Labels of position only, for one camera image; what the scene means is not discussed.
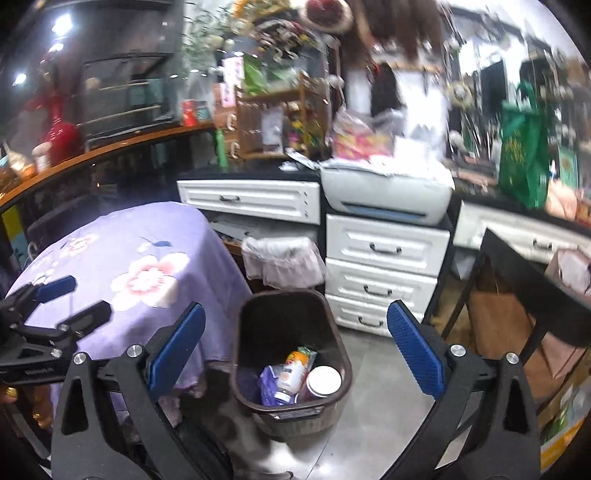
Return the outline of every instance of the green bag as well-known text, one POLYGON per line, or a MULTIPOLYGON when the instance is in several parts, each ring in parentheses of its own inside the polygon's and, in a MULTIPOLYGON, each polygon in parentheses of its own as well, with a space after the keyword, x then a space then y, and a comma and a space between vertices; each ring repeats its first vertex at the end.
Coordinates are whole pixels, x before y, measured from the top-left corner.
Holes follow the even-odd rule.
POLYGON ((520 83, 517 92, 525 93, 531 109, 503 104, 499 189, 527 208, 541 208, 548 193, 550 171, 547 116, 538 107, 531 84, 520 83))

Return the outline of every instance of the table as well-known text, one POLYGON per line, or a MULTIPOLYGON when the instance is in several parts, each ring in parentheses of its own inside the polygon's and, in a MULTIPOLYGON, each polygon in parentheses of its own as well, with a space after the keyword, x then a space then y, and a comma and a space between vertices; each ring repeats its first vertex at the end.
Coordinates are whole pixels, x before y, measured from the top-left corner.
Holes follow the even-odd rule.
MULTIPOLYGON (((176 202, 120 210, 75 230, 45 249, 11 292, 65 275, 76 279, 76 291, 40 305, 27 324, 55 327, 98 300, 109 302, 111 321, 79 342, 79 350, 93 359, 119 356, 134 343, 145 345, 191 301, 201 303, 205 333, 176 383, 179 389, 197 385, 209 362, 231 359, 239 309, 251 296, 205 217, 176 202)), ((54 405, 58 393, 54 388, 54 405)))

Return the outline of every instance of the gray floor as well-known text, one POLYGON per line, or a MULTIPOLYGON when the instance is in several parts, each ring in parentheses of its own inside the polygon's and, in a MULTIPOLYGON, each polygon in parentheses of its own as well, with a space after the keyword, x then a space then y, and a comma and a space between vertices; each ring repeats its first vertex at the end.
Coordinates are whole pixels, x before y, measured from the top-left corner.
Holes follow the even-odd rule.
MULTIPOLYGON (((404 450, 433 399, 424 395, 392 340, 341 329, 354 383, 334 427, 314 435, 271 440, 228 391, 227 375, 211 372, 201 400, 183 399, 226 445, 236 469, 291 471, 298 480, 378 480, 404 450)), ((441 464, 455 459, 465 436, 455 440, 441 464)))

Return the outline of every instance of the ceiling light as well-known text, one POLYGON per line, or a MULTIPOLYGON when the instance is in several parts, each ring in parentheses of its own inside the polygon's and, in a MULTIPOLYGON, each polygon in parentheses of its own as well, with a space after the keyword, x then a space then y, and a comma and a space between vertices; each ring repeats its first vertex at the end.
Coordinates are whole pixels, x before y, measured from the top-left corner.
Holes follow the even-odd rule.
POLYGON ((62 15, 56 20, 51 31, 56 33, 59 37, 66 35, 72 28, 72 19, 69 14, 62 15))
POLYGON ((56 43, 55 45, 51 46, 48 53, 52 53, 54 51, 61 51, 63 48, 64 48, 63 43, 56 43))
POLYGON ((12 86, 14 87, 16 85, 21 85, 21 84, 25 83, 26 79, 27 79, 27 76, 24 73, 19 73, 17 75, 17 78, 14 79, 12 86))

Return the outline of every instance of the white cabinet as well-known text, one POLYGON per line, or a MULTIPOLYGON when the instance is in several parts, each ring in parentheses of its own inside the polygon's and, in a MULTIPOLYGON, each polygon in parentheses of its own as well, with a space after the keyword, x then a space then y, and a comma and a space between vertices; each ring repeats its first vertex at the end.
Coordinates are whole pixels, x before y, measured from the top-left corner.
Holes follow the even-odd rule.
POLYGON ((403 300, 414 314, 427 309, 437 279, 326 259, 328 269, 326 293, 350 300, 388 307, 394 300, 403 300))
POLYGON ((549 263, 559 248, 591 252, 591 238, 515 213, 462 202, 454 245, 479 249, 489 228, 524 258, 549 263))
POLYGON ((449 232, 337 215, 326 216, 326 256, 436 277, 449 232))
POLYGON ((327 215, 326 298, 336 323, 390 336, 394 300, 422 321, 449 239, 445 230, 327 215))
POLYGON ((320 224, 320 185, 284 180, 179 180, 181 201, 215 212, 320 224))

